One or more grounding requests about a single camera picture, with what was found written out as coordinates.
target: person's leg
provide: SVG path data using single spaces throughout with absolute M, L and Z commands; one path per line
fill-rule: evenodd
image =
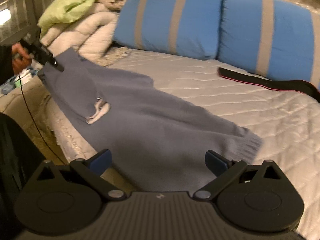
M 22 128 L 0 113 L 0 239 L 13 239 L 21 231 L 13 207 L 20 191 L 45 160 Z

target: blue cushion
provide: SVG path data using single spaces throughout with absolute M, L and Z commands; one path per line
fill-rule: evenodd
M 127 0 L 114 40 L 197 59 L 217 56 L 222 0 Z
M 218 59 L 271 80 L 302 79 L 318 88 L 320 15 L 281 0 L 224 0 Z

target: gray sweater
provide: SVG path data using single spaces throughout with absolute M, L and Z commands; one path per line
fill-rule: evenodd
M 156 90 L 145 75 L 97 66 L 73 49 L 60 54 L 59 72 L 48 63 L 40 75 L 54 101 L 96 150 L 108 148 L 113 165 L 146 191 L 195 192 L 215 176 L 205 153 L 252 160 L 261 139 L 248 129 Z M 111 106 L 93 124 L 97 98 Z

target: black sleeve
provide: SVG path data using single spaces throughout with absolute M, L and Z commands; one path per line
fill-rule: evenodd
M 11 46 L 0 45 L 0 85 L 13 75 Z

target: bed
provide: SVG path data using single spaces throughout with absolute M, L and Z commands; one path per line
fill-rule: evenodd
M 264 144 L 253 164 L 273 159 L 296 187 L 305 203 L 298 232 L 310 240 L 320 237 L 320 104 L 298 92 L 278 92 L 226 80 L 223 67 L 245 71 L 217 60 L 201 61 L 168 54 L 132 50 L 110 68 L 150 76 L 161 91 L 202 106 L 239 126 L 249 128 Z M 68 161 L 90 158 L 95 150 L 50 100 L 48 122 Z M 115 170 L 103 177 L 126 191 L 133 189 Z

